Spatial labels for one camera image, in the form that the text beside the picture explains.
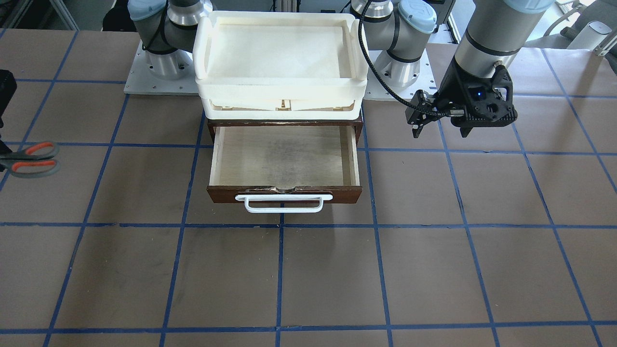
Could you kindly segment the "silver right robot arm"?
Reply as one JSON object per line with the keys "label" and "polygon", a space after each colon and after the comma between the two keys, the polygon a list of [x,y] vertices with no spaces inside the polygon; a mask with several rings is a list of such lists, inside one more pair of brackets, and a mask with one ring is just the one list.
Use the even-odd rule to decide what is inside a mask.
{"label": "silver right robot arm", "polygon": [[198,24],[216,9],[209,0],[130,0],[128,12],[150,72],[178,80],[188,72]]}

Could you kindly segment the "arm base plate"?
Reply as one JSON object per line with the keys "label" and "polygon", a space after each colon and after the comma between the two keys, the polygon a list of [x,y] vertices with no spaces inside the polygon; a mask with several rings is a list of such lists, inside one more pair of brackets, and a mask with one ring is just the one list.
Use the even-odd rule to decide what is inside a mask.
{"label": "arm base plate", "polygon": [[196,96],[198,86],[192,53],[167,55],[145,51],[139,42],[124,88],[126,94]]}
{"label": "arm base plate", "polygon": [[[376,69],[383,67],[381,78],[399,97],[410,101],[417,90],[424,90],[428,94],[437,92],[438,86],[426,51],[423,51],[421,59],[411,66],[390,61],[390,57],[384,51],[370,51],[369,56],[373,63],[379,61],[379,64],[375,64]],[[364,100],[395,101],[395,98],[377,81],[371,70],[368,70],[367,78]]]}

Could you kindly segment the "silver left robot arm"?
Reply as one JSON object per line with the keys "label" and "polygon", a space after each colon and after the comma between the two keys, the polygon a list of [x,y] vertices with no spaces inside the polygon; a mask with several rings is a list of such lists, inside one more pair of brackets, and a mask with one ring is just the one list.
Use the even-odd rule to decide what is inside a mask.
{"label": "silver left robot arm", "polygon": [[474,128],[506,127],[516,121],[508,67],[551,5],[549,0],[477,0],[465,33],[437,92],[403,96],[418,78],[421,57],[438,26],[438,14],[423,0],[352,0],[359,44],[381,87],[407,107],[412,134],[449,117],[461,136]]}

